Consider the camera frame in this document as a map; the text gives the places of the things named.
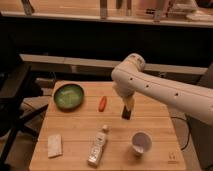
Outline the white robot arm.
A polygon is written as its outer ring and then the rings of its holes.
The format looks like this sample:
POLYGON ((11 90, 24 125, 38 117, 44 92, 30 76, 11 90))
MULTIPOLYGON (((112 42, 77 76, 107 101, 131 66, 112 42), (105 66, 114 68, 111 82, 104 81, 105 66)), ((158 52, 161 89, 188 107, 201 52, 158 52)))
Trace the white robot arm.
POLYGON ((138 92, 213 126, 213 89, 145 74, 144 68, 144 58, 132 53, 111 72, 114 89, 128 111, 138 92))

